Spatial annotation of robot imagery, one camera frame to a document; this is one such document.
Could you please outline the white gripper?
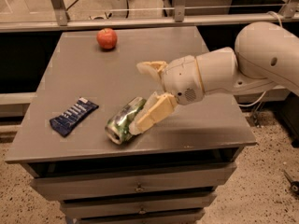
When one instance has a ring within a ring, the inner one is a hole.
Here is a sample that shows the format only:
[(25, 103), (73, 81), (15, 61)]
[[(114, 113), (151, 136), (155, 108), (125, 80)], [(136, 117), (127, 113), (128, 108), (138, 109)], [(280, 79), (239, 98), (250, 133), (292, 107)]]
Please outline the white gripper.
[(142, 62), (136, 68), (140, 74), (151, 76), (159, 84), (163, 82), (166, 92), (154, 92), (149, 97), (129, 125), (132, 135), (144, 133), (170, 116), (178, 104), (189, 105), (204, 98), (198, 63), (191, 55), (176, 59), (170, 64), (164, 61)]

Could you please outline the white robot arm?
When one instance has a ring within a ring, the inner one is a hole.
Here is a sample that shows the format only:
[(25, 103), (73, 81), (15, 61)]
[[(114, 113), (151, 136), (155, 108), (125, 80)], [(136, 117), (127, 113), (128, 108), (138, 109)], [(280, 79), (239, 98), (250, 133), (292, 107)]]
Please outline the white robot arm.
[(236, 37), (235, 46), (166, 62), (136, 65), (159, 82), (129, 125), (137, 135), (170, 116), (177, 105), (189, 105), (214, 93), (245, 95), (277, 85), (299, 94), (299, 37), (270, 22), (254, 22)]

